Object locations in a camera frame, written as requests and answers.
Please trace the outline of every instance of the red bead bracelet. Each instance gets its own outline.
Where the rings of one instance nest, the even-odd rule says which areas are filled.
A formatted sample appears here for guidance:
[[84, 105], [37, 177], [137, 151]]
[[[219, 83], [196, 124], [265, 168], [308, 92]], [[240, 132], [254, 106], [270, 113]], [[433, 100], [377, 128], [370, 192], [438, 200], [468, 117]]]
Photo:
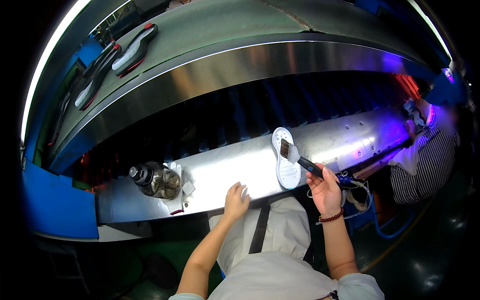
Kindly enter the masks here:
[[325, 223], [325, 222], [328, 222], [328, 221], [333, 221], [335, 219], [340, 218], [340, 216], [343, 215], [343, 212], [344, 212], [344, 209], [343, 209], [343, 207], [341, 207], [340, 212], [338, 214], [336, 214], [335, 216], [331, 216], [331, 217], [325, 218], [325, 219], [321, 219], [320, 217], [318, 217], [318, 221], [322, 222], [322, 223]]

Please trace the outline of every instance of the left hand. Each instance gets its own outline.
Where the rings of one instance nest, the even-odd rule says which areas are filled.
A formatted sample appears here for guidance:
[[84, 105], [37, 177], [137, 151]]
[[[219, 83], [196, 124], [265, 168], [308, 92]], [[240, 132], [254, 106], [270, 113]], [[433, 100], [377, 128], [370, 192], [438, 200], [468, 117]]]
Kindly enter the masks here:
[[223, 216], [231, 222], [237, 221], [248, 209], [250, 195], [247, 194], [243, 200], [241, 198], [245, 187], [246, 185], [240, 185], [240, 182], [237, 182], [227, 192]]

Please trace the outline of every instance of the stainless steel work table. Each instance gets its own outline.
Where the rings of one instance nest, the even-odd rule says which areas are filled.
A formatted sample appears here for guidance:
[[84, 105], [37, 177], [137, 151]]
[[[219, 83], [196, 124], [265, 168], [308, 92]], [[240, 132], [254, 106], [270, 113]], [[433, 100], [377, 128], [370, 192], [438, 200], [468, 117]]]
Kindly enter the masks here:
[[[401, 106], [292, 128], [300, 155], [321, 162], [334, 171], [357, 165], [408, 138]], [[183, 182], [195, 191], [183, 197], [183, 213], [194, 214], [222, 208], [228, 188], [246, 184], [252, 201], [286, 191], [276, 178], [276, 152], [272, 135], [199, 153], [177, 160], [183, 167]], [[305, 184], [302, 169], [300, 185]], [[99, 223], [133, 222], [172, 217], [162, 200], [143, 195], [129, 177], [96, 187]]]

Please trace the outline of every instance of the blue machine panel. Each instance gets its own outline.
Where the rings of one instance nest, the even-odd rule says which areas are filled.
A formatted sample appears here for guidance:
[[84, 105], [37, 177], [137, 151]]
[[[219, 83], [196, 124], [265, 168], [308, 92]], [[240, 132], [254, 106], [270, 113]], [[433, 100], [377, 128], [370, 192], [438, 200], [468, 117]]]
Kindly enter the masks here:
[[24, 209], [33, 230], [71, 238], [98, 238], [95, 195], [26, 161]]

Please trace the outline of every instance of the hand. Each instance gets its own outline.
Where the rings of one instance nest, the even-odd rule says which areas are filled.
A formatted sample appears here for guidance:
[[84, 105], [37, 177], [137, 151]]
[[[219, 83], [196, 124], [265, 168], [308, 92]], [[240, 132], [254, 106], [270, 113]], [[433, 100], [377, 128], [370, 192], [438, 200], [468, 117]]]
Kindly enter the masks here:
[[231, 222], [235, 222], [248, 209], [250, 195], [247, 194], [243, 200], [241, 198], [241, 193], [245, 187], [246, 185], [240, 185], [240, 182], [237, 182], [227, 192], [223, 217]]
[[415, 140], [417, 133], [415, 132], [415, 123], [412, 120], [407, 120], [405, 122], [405, 129], [408, 132], [408, 135], [412, 140]]
[[307, 184], [312, 190], [313, 202], [317, 206], [322, 218], [335, 216], [340, 212], [342, 194], [336, 181], [337, 176], [322, 164], [315, 163], [322, 170], [324, 179], [307, 172]]

